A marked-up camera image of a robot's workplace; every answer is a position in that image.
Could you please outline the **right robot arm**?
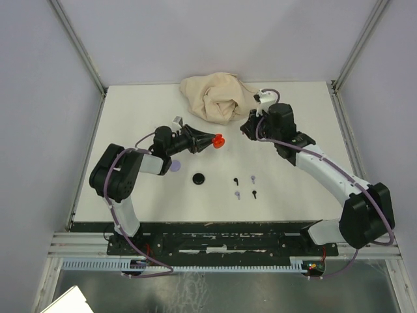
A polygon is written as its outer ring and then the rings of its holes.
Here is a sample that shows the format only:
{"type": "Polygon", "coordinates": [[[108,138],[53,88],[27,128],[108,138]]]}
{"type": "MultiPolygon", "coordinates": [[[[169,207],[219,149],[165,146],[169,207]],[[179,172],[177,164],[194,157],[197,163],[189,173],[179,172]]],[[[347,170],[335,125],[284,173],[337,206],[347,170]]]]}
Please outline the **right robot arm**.
{"type": "Polygon", "coordinates": [[[393,244],[395,219],[388,187],[372,185],[332,161],[313,138],[297,130],[290,105],[251,110],[240,129],[250,140],[273,143],[280,157],[311,175],[341,205],[339,218],[320,220],[305,229],[298,240],[303,253],[314,255],[323,245],[339,241],[355,249],[370,243],[393,244]]]}

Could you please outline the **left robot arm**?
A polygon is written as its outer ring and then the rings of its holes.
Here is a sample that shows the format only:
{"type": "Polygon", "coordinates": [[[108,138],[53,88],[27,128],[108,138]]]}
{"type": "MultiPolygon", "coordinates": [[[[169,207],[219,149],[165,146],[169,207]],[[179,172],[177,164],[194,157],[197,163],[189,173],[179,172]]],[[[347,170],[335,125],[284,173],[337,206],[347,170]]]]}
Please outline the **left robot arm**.
{"type": "Polygon", "coordinates": [[[173,155],[185,150],[196,154],[209,146],[219,149],[225,144],[221,134],[206,133],[190,125],[176,131],[161,126],[145,138],[151,136],[149,149],[109,144],[89,177],[90,187],[109,207],[115,231],[125,235],[121,245],[129,254],[138,254],[144,247],[144,238],[137,234],[140,221],[131,199],[138,174],[165,175],[173,155]]]}

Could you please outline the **red charging case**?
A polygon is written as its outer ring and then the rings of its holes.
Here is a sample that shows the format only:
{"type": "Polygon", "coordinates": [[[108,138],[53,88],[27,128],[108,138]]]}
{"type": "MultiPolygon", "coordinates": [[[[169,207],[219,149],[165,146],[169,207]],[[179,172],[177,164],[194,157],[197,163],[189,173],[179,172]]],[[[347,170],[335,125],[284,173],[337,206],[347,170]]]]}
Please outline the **red charging case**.
{"type": "Polygon", "coordinates": [[[219,149],[225,144],[225,138],[222,134],[216,134],[212,139],[213,148],[219,149]]]}

